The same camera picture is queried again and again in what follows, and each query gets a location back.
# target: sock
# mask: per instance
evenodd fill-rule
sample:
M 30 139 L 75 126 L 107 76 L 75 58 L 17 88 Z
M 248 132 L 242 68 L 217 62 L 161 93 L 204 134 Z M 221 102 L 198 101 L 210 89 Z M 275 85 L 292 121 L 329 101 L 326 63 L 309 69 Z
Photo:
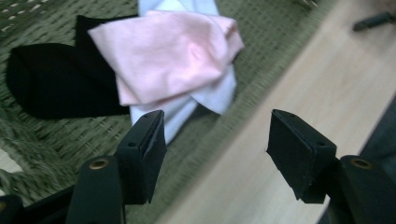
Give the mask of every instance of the sock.
M 128 114 L 120 106 L 114 71 L 87 31 L 107 21 L 78 16 L 76 48 L 37 44 L 11 51 L 7 86 L 21 107 L 40 119 L 86 118 Z

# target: pink cloth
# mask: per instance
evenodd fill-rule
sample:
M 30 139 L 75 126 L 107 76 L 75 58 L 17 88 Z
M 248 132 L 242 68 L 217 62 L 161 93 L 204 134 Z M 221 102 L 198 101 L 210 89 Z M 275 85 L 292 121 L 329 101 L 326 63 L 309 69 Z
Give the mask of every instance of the pink cloth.
M 150 12 L 89 31 L 117 75 L 121 105 L 144 105 L 202 88 L 224 76 L 244 47 L 234 20 Z

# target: brass grommet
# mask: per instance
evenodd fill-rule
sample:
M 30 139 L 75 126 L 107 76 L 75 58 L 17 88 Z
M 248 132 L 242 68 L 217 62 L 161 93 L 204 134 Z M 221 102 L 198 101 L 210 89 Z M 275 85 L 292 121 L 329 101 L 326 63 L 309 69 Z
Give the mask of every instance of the brass grommet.
M 90 169 L 91 170 L 100 170 L 108 166 L 107 159 L 99 159 L 96 161 L 91 162 Z
M 373 165 L 369 161 L 365 161 L 365 160 L 362 160 L 362 159 L 355 158 L 355 159 L 350 160 L 350 162 L 354 166 L 359 167 L 361 169 L 365 169 L 365 170 L 373 169 Z

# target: woven mat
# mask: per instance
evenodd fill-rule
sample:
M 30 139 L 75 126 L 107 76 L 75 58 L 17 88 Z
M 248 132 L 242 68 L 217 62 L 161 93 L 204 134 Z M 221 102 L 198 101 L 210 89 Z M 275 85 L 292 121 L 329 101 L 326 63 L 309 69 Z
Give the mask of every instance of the woven mat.
M 21 110 L 5 84 L 9 51 L 35 43 L 73 45 L 77 15 L 96 18 L 132 15 L 137 12 L 137 4 L 133 0 L 14 2 L 12 5 L 16 6 L 0 1 L 0 148 L 23 172 L 10 174 L 0 170 L 0 180 L 5 193 L 17 194 L 29 204 L 73 185 L 85 160 L 114 153 L 130 129 L 130 118 L 32 118 Z M 318 7 L 309 9 L 292 0 L 217 1 L 222 15 L 238 21 L 246 44 L 235 60 L 238 88 L 233 105 L 222 117 L 204 113 L 184 126 L 168 148 L 153 203 L 128 206 L 129 219 L 134 223 L 155 222 L 244 124 L 334 2 L 322 1 Z

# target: wooden table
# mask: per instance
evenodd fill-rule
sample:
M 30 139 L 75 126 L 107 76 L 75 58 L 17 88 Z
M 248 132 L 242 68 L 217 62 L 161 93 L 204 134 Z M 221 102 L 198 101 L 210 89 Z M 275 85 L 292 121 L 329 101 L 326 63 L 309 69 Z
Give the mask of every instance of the wooden table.
M 297 202 L 265 153 L 271 111 L 307 121 L 338 146 L 338 158 L 358 154 L 396 92 L 396 27 L 351 31 L 379 12 L 375 0 L 338 1 L 250 121 L 159 223 L 316 223 L 325 205 Z

